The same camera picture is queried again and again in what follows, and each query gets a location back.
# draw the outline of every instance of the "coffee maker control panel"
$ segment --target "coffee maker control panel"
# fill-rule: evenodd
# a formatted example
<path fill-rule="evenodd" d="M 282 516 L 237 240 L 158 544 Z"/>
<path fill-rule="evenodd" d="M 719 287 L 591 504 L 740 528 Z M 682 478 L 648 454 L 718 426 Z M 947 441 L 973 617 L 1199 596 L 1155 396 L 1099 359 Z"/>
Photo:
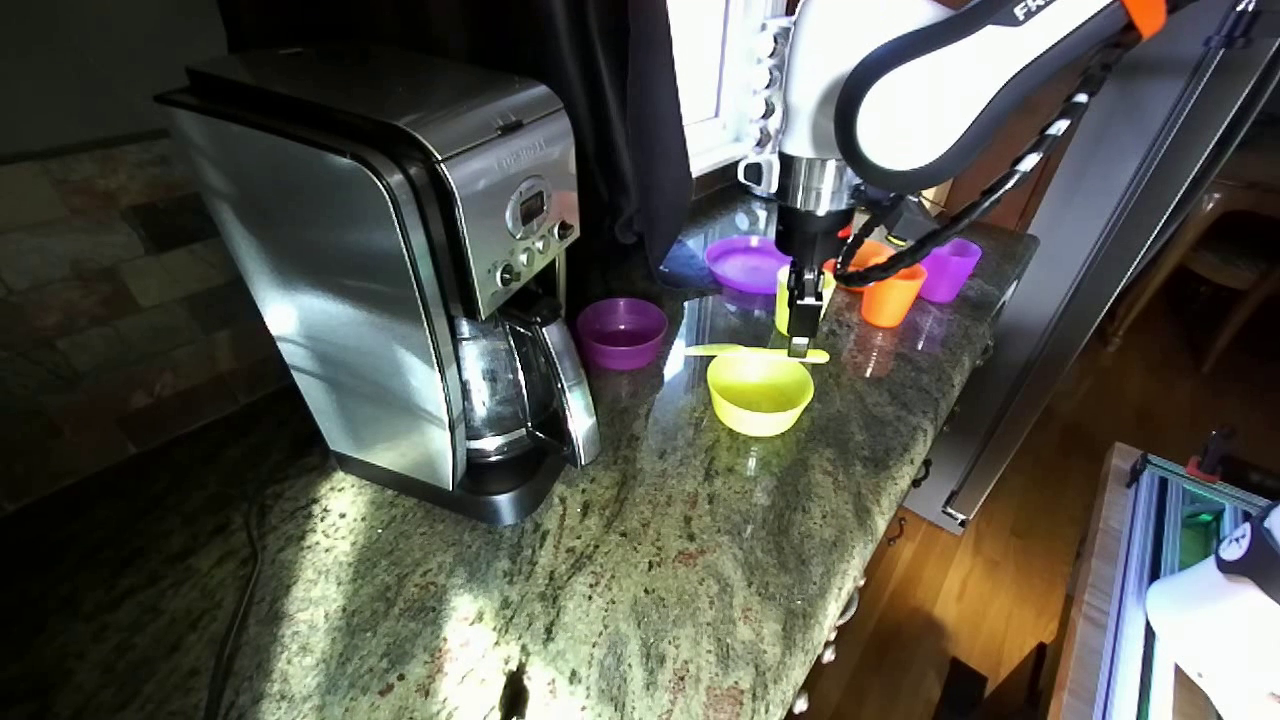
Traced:
<path fill-rule="evenodd" d="M 485 321 L 582 235 L 568 116 L 522 125 L 442 172 L 457 201 L 467 314 Z"/>

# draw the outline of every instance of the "white object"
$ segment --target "white object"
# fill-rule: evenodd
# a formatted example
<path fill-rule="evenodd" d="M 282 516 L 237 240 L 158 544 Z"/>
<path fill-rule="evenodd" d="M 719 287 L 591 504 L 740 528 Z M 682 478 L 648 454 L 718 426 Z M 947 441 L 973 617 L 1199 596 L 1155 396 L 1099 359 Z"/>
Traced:
<path fill-rule="evenodd" d="M 792 23 L 783 131 L 787 156 L 840 156 L 835 98 L 844 78 L 884 41 L 953 18 L 938 0 L 806 0 Z"/>
<path fill-rule="evenodd" d="M 887 73 L 863 99 L 857 135 L 881 170 L 942 161 L 1020 69 L 1087 23 L 1111 0 L 1057 0 L 1029 23 L 989 23 L 946 53 Z"/>
<path fill-rule="evenodd" d="M 807 691 L 799 691 L 792 705 L 792 715 L 806 715 L 806 712 L 807 712 Z"/>
<path fill-rule="evenodd" d="M 691 175 L 718 172 L 753 154 L 753 98 L 767 81 L 767 23 L 779 0 L 670 0 L 672 61 Z"/>
<path fill-rule="evenodd" d="M 1261 528 L 1280 539 L 1280 514 Z M 1221 558 L 1231 560 L 1251 539 L 1265 537 L 1239 525 Z M 1247 575 L 1230 575 L 1210 558 L 1147 590 L 1147 620 L 1223 720 L 1280 715 L 1280 604 Z"/>

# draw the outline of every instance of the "purple bowl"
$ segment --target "purple bowl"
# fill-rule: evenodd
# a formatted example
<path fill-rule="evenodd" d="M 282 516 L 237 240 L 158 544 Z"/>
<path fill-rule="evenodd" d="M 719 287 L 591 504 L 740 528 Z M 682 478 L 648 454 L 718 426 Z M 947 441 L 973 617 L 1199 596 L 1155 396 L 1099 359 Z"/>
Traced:
<path fill-rule="evenodd" d="M 719 287 L 735 298 L 778 298 L 778 267 L 787 264 L 787 258 L 765 235 L 730 235 L 706 258 Z"/>
<path fill-rule="evenodd" d="M 582 310 L 572 329 L 591 368 L 640 372 L 666 353 L 670 317 L 640 298 L 609 298 Z"/>

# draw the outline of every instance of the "orange cup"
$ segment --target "orange cup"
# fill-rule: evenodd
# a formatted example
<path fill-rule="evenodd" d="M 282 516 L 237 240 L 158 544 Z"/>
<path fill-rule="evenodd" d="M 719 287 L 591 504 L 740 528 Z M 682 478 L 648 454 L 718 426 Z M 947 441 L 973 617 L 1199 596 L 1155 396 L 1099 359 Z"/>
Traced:
<path fill-rule="evenodd" d="M 861 317 L 878 329 L 905 324 L 905 317 L 913 314 L 913 303 L 919 298 L 925 275 L 927 271 L 919 264 L 913 264 L 881 286 L 870 286 L 863 299 L 861 299 Z"/>
<path fill-rule="evenodd" d="M 884 264 L 898 250 L 884 244 L 881 235 L 870 235 L 852 260 L 848 260 L 848 271 L 861 271 L 861 267 L 873 267 L 873 264 Z"/>

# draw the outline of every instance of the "yellow bowl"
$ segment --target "yellow bowl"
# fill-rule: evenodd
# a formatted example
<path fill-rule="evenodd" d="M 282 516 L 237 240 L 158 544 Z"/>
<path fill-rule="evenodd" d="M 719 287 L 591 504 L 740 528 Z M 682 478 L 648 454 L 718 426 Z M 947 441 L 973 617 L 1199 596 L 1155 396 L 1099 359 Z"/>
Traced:
<path fill-rule="evenodd" d="M 730 347 L 707 368 L 719 426 L 745 438 L 787 432 L 814 400 L 814 376 L 799 359 L 767 347 Z"/>

